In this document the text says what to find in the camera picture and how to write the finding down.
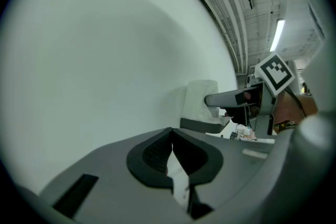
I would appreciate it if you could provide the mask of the person's grey shirt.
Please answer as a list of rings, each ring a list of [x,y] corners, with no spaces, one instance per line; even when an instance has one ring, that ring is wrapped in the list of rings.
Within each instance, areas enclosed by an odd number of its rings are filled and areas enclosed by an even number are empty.
[[[336,39],[330,38],[320,47],[303,70],[302,76],[310,95],[300,97],[304,119],[322,114],[336,118]]]

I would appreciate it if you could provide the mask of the white toilet paper roll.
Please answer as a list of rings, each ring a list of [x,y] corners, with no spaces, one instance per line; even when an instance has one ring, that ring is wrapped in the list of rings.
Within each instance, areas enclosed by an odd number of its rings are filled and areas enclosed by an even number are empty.
[[[231,117],[219,114],[219,108],[208,107],[206,96],[218,93],[218,83],[215,80],[195,80],[186,87],[185,100],[181,119],[200,124],[219,124],[226,126]]]

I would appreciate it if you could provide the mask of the person's right forearm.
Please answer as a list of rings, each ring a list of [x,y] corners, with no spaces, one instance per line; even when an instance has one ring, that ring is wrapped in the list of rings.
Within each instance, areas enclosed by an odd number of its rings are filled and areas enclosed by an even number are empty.
[[[278,96],[277,104],[274,110],[274,125],[291,121],[297,124],[301,123],[305,117],[314,115],[318,112],[317,105],[312,96],[296,95],[300,101],[305,116],[301,109],[288,92],[282,92]]]

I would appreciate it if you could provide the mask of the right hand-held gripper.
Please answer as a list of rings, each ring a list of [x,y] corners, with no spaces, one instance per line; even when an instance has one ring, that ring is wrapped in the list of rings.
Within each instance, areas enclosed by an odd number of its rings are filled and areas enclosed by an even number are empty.
[[[224,108],[225,114],[236,124],[246,124],[245,106],[255,106],[257,111],[249,112],[248,125],[256,137],[269,137],[272,135],[278,95],[293,80],[293,72],[273,52],[255,65],[254,73],[246,79],[246,88],[209,94],[204,102],[208,107]]]

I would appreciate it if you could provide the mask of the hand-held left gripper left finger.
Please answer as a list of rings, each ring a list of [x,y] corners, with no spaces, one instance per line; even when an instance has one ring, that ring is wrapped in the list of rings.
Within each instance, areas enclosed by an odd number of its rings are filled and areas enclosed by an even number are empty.
[[[54,177],[40,198],[53,206],[83,175],[97,182],[74,215],[75,221],[188,221],[171,190],[145,186],[127,168],[127,154],[161,130],[99,147]]]

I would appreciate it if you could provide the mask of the ceiling tube light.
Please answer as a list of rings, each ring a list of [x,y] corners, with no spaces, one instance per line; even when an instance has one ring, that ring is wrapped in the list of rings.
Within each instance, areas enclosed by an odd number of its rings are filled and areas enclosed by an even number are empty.
[[[285,23],[286,21],[284,19],[279,19],[277,21],[277,25],[276,25],[276,32],[275,32],[275,35],[274,35],[274,38],[273,38],[273,41],[272,41],[272,44],[271,44],[271,47],[270,47],[270,52],[274,52],[278,46],[278,43],[280,41],[280,37],[281,37],[281,34],[282,34],[282,31],[283,31],[283,28],[285,26]]]

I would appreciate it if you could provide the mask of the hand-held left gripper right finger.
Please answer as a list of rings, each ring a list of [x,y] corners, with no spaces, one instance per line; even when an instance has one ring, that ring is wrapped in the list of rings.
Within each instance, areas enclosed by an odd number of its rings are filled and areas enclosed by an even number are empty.
[[[273,145],[174,129],[173,197],[194,218],[228,202],[261,168]]]

